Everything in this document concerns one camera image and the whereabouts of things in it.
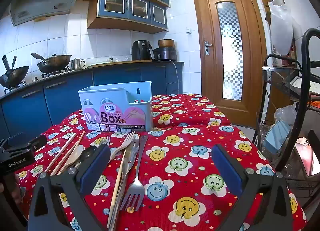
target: glass cabinet door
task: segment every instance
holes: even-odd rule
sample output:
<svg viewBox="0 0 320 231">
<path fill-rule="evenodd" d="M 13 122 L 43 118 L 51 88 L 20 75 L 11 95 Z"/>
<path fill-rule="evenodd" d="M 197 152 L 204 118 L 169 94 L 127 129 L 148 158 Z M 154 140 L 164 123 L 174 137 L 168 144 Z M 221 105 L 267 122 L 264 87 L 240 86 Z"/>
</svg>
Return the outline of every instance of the glass cabinet door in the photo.
<svg viewBox="0 0 320 231">
<path fill-rule="evenodd" d="M 128 0 L 100 0 L 99 16 L 128 18 Z"/>
<path fill-rule="evenodd" d="M 129 0 L 129 19 L 150 24 L 149 4 L 144 0 Z"/>
<path fill-rule="evenodd" d="M 167 29 L 167 15 L 165 8 L 150 2 L 151 24 Z"/>
</svg>

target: checkered glass window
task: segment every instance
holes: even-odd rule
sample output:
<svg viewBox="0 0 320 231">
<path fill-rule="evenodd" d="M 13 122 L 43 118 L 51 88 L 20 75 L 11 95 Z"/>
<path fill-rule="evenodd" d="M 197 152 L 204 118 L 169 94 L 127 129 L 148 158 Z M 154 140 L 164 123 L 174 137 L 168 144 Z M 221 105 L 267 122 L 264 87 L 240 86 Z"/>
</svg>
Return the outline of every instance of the checkered glass window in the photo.
<svg viewBox="0 0 320 231">
<path fill-rule="evenodd" d="M 243 56 L 240 24 L 234 2 L 217 3 L 223 54 L 223 94 L 231 100 L 241 100 Z"/>
</svg>

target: kitchen counter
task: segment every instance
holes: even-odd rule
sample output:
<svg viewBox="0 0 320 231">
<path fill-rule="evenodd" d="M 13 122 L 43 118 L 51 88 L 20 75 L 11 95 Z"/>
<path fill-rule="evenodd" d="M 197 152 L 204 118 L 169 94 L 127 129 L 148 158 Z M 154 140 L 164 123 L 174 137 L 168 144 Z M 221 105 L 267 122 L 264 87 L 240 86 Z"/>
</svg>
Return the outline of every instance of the kitchen counter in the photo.
<svg viewBox="0 0 320 231">
<path fill-rule="evenodd" d="M 183 64 L 175 62 L 178 77 L 171 62 L 142 60 L 96 64 L 22 86 L 0 98 L 0 139 L 23 133 L 26 143 L 60 124 L 81 109 L 78 91 L 86 87 L 151 81 L 152 95 L 182 93 Z"/>
<path fill-rule="evenodd" d="M 88 71 L 92 71 L 98 67 L 105 67 L 105 66 L 119 66 L 119 65 L 123 65 L 123 64 L 136 64 L 136 63 L 151 63 L 151 60 L 134 60 L 134 61 L 120 61 L 120 62 L 110 62 L 110 63 L 104 63 L 104 64 L 93 64 L 88 68 L 82 69 L 82 70 L 77 70 L 77 71 L 67 71 L 67 72 L 63 72 L 54 76 L 49 76 L 43 79 L 39 79 L 37 81 L 34 81 L 32 83 L 29 83 L 27 85 L 24 86 L 20 86 L 18 89 L 13 90 L 12 92 L 8 92 L 7 94 L 3 95 L 0 97 L 0 101 L 14 93 L 18 93 L 21 92 L 31 86 L 35 86 L 37 84 L 43 84 L 44 82 L 48 82 L 48 81 L 52 81 L 54 79 L 59 79 L 59 78 L 63 78 L 65 76 L 71 76 L 74 74 L 78 74 L 78 73 L 84 73 L 84 72 L 88 72 Z M 168 63 L 167 61 L 157 61 L 157 64 L 159 63 Z"/>
</svg>

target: metal knife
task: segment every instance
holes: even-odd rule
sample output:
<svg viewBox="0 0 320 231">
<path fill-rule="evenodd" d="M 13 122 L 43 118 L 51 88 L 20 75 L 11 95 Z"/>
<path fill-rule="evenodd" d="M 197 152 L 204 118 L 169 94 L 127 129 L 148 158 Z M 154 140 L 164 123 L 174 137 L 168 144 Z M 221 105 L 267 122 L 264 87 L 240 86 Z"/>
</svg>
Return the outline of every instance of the metal knife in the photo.
<svg viewBox="0 0 320 231">
<path fill-rule="evenodd" d="M 108 231 L 113 231 L 116 229 L 117 217 L 118 217 L 119 208 L 121 205 L 121 200 L 124 195 L 125 186 L 127 184 L 128 173 L 135 163 L 137 153 L 139 150 L 139 143 L 140 143 L 139 136 L 138 136 L 138 134 L 135 134 L 135 140 L 132 142 L 132 144 L 130 144 L 127 147 L 127 150 L 125 152 L 125 156 L 124 156 L 124 160 L 123 160 L 121 182 L 120 182 L 119 191 L 118 191 L 118 194 L 116 197 L 116 203 L 115 203 L 115 207 L 113 209 L 113 213 L 111 216 L 111 221 L 110 221 L 110 226 L 109 226 Z"/>
</svg>

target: blue gripper pad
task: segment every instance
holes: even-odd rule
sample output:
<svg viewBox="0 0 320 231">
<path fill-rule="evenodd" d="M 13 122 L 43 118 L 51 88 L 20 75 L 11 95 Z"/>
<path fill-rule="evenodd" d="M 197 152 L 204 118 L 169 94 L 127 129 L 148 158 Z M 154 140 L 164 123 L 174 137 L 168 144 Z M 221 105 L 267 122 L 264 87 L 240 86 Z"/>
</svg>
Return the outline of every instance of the blue gripper pad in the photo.
<svg viewBox="0 0 320 231">
<path fill-rule="evenodd" d="M 105 145 L 80 179 L 79 192 L 81 195 L 86 196 L 91 193 L 109 160 L 110 148 L 108 145 Z"/>
<path fill-rule="evenodd" d="M 219 144 L 212 147 L 211 157 L 230 192 L 233 195 L 240 197 L 243 191 L 243 180 L 232 165 L 231 160 L 236 161 L 233 163 L 239 164 L 239 162 L 236 159 L 231 158 Z"/>
</svg>

